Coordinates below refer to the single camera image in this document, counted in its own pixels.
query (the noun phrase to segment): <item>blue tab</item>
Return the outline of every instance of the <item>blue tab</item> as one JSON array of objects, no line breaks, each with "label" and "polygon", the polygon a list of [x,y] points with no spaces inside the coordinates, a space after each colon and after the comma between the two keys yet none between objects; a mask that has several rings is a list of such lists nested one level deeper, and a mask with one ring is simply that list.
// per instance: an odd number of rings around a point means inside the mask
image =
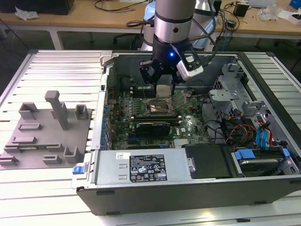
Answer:
[{"label": "blue tab", "polygon": [[74,166],[72,173],[74,175],[76,175],[76,174],[84,174],[84,169],[85,169],[84,166]]},{"label": "blue tab", "polygon": [[286,148],[283,148],[283,149],[282,149],[282,152],[283,152],[283,154],[284,154],[284,156],[285,156],[286,158],[290,157],[290,153],[289,153],[289,151],[288,151]]},{"label": "blue tab", "polygon": [[239,149],[235,152],[237,160],[240,159],[255,159],[255,155],[252,149]]},{"label": "blue tab", "polygon": [[263,131],[263,135],[261,138],[261,145],[260,145],[261,147],[264,147],[266,150],[268,149],[267,144],[266,144],[268,134],[269,133],[266,130]]},{"label": "blue tab", "polygon": [[234,152],[234,154],[235,154],[235,157],[236,157],[236,159],[237,160],[241,160],[243,157],[241,156],[241,154],[240,154],[240,152]]},{"label": "blue tab", "polygon": [[257,134],[256,134],[256,144],[260,144],[260,134],[261,134],[261,126],[258,127]]}]

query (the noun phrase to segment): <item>wooden table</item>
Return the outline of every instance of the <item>wooden table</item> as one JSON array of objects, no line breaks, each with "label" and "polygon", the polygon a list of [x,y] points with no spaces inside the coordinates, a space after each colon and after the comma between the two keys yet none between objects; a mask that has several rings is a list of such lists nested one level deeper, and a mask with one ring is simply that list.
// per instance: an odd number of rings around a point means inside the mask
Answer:
[{"label": "wooden table", "polygon": [[[0,18],[11,29],[48,31],[55,49],[63,49],[58,31],[70,32],[114,32],[139,33],[140,28],[127,28],[126,23],[131,20],[143,20],[146,4],[134,6],[135,11],[126,13],[110,13],[94,7],[95,0],[75,0],[74,6],[68,15],[39,14],[38,19],[24,21],[13,13],[0,13]],[[119,0],[106,1],[103,8],[115,9],[131,5],[132,3]],[[7,29],[0,24],[0,29]]]},{"label": "wooden table", "polygon": [[[233,0],[223,0],[222,8]],[[290,0],[278,0],[279,7],[292,9],[289,6]],[[17,30],[42,30],[48,31],[51,35],[55,49],[63,49],[58,31],[72,32],[118,32],[118,33],[139,33],[140,28],[127,28],[126,22],[131,20],[142,20],[146,4],[142,3],[134,7],[135,11],[126,13],[109,13],[94,7],[95,0],[75,0],[74,7],[67,16],[39,14],[39,19],[24,21],[14,14],[0,13],[0,18],[12,29]],[[119,0],[106,1],[104,8],[120,8],[132,3],[119,2]],[[258,9],[252,8],[247,11],[245,17],[240,17],[240,27],[233,33],[235,37],[252,38],[275,38],[275,39],[301,39],[301,26],[295,26],[284,19],[277,21],[262,22],[257,17]],[[215,35],[221,30],[218,25]]]},{"label": "wooden table", "polygon": [[[223,0],[222,8],[233,0]],[[294,9],[289,6],[290,0],[278,0],[278,6],[284,10]],[[233,13],[234,6],[229,7],[228,11]],[[257,14],[259,9],[251,8],[247,11],[245,17],[239,17],[240,26],[237,31],[233,34],[238,37],[256,37],[256,38],[273,38],[275,35],[284,39],[295,38],[294,36],[301,37],[301,26],[293,25],[287,20],[279,18],[277,21],[261,21]],[[237,19],[226,13],[226,18],[237,21]]]}]

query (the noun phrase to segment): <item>black wire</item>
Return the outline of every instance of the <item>black wire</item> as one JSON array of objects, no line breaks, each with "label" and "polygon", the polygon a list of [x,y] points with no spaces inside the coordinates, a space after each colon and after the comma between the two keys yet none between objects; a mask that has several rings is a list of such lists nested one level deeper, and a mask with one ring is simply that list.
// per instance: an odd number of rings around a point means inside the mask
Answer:
[{"label": "black wire", "polygon": [[228,4],[226,4],[226,5],[224,6],[224,9],[228,9],[228,8],[231,7],[231,6],[235,6],[236,3],[237,3],[236,1],[233,1],[233,2],[228,3]]},{"label": "black wire", "polygon": [[[208,34],[208,32],[202,27],[202,25],[200,25],[194,18],[192,19],[193,22],[199,27],[199,29],[202,30],[202,32],[204,32],[204,34]],[[213,48],[215,48],[215,45],[217,43],[217,40],[214,41],[210,35],[208,35],[208,39],[211,41],[211,43],[213,44]],[[214,49],[213,54],[209,57],[209,61],[213,59],[213,57],[216,55],[217,53],[217,48]]]},{"label": "black wire", "polygon": [[216,142],[216,139],[217,139],[216,135],[217,135],[217,133],[216,133],[216,131],[214,131],[214,141],[213,141],[214,143]]},{"label": "black wire", "polygon": [[238,140],[234,139],[234,138],[231,137],[231,136],[225,137],[224,134],[223,134],[222,132],[217,131],[216,129],[212,128],[211,126],[208,126],[208,125],[205,123],[205,121],[204,121],[204,119],[203,119],[203,117],[202,117],[202,109],[203,109],[203,105],[204,105],[204,103],[205,103],[205,99],[206,99],[207,97],[209,97],[209,95],[210,95],[210,94],[208,93],[208,94],[203,98],[202,104],[201,104],[201,108],[200,108],[201,121],[203,122],[204,126],[205,126],[206,128],[208,128],[208,129],[210,129],[210,130],[212,130],[212,131],[218,133],[218,134],[221,135],[224,139],[229,139],[229,140],[235,141],[236,143],[240,143]]},{"label": "black wire", "polygon": [[18,53],[18,52],[15,52],[15,51],[12,51],[12,50],[7,49],[6,46],[5,46],[5,44],[3,43],[3,40],[2,40],[2,39],[0,39],[0,42],[1,42],[2,46],[4,47],[5,51],[11,52],[11,53],[15,53],[15,54],[18,54],[18,55],[21,56],[21,57],[23,58],[23,60],[24,60],[25,57],[24,57],[21,53]]},{"label": "black wire", "polygon": [[23,40],[0,18],[0,21],[23,43],[23,45],[30,50],[30,48],[23,42]]},{"label": "black wire", "polygon": [[[198,23],[198,21],[196,21],[194,18],[192,19],[192,21],[199,27],[199,29],[202,30],[202,32],[204,32],[205,34],[208,34],[208,32],[202,27],[202,25],[200,25]],[[215,45],[215,41],[211,38],[211,36],[208,36],[208,39],[210,39],[210,41],[212,42],[212,44]]]},{"label": "black wire", "polygon": [[232,16],[234,16],[237,19],[238,25],[237,25],[237,27],[235,29],[231,30],[231,29],[229,29],[229,28],[226,27],[226,29],[229,30],[229,31],[231,31],[231,32],[236,31],[239,28],[239,26],[240,26],[240,20],[239,20],[239,18],[236,15],[234,15],[233,13],[231,13],[230,11],[227,11],[225,9],[221,9],[221,11],[228,12],[228,13],[230,13]]},{"label": "black wire", "polygon": [[99,2],[103,2],[103,0],[99,0],[99,1],[97,1],[97,2],[94,4],[94,6],[95,6],[95,8],[97,8],[97,9],[100,9],[100,10],[106,11],[106,12],[110,12],[110,13],[124,13],[124,12],[128,12],[128,11],[133,11],[134,9],[130,9],[130,7],[136,6],[136,5],[141,4],[141,3],[144,3],[144,2],[146,2],[146,1],[148,1],[148,0],[141,1],[141,2],[138,2],[138,3],[132,4],[132,5],[129,5],[129,6],[122,7],[122,8],[106,9],[106,8],[102,8],[102,7],[97,6],[97,4],[98,4]]},{"label": "black wire", "polygon": [[196,38],[198,36],[190,38],[189,39],[190,41],[196,41],[196,40],[199,40],[199,39],[207,38],[207,37],[210,37],[210,35],[212,35],[214,33],[214,31],[216,29],[216,21],[215,21],[215,15],[214,15],[211,3],[209,3],[209,8],[210,8],[211,17],[212,17],[212,20],[213,20],[213,29],[211,30],[211,32],[209,32],[209,33],[207,33],[205,35],[198,35],[201,38],[194,39],[194,38]]},{"label": "black wire", "polygon": [[139,22],[141,22],[141,24],[137,25],[137,26],[142,25],[142,26],[141,26],[141,29],[140,29],[140,38],[139,38],[140,45],[142,45],[141,41],[142,41],[142,31],[143,31],[143,26],[146,25],[146,22],[147,22],[147,21],[150,21],[150,20],[152,20],[153,18],[155,18],[155,15],[153,15],[153,16],[152,16],[151,18],[149,18],[148,20],[139,21]]},{"label": "black wire", "polygon": [[297,64],[299,63],[299,61],[301,61],[301,57],[297,60],[297,62],[293,65],[293,67],[291,68],[290,72],[293,72],[293,70],[295,69],[295,67],[297,66]]},{"label": "black wire", "polygon": [[141,20],[132,20],[126,23],[127,27],[138,27],[140,25],[144,25],[145,21],[141,21]]},{"label": "black wire", "polygon": [[216,42],[218,42],[220,40],[220,37],[221,37],[223,32],[225,34],[225,20],[224,20],[225,19],[225,13],[222,12],[221,10],[220,10],[220,16],[222,17],[222,30],[220,32],[220,35],[216,38]]},{"label": "black wire", "polygon": [[203,80],[201,80],[201,79],[195,79],[194,81],[200,81],[201,83],[203,83],[205,86],[205,88],[208,88],[209,89],[209,91],[211,90],[211,88],[212,88],[212,86],[208,86]]}]

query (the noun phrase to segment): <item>computer case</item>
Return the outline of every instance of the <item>computer case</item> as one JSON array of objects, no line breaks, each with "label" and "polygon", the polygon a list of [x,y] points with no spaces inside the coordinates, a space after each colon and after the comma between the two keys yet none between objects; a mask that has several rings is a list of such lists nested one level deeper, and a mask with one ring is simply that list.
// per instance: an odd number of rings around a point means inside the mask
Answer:
[{"label": "computer case", "polygon": [[1,13],[14,13],[15,6],[25,11],[67,15],[74,0],[0,0]]}]

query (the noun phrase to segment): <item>warning label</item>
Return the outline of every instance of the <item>warning label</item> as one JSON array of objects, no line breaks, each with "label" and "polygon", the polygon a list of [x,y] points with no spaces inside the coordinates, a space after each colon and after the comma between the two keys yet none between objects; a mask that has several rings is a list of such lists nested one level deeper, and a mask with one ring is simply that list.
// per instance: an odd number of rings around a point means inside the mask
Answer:
[{"label": "warning label", "polygon": [[167,180],[164,155],[130,156],[130,180],[132,182]]}]

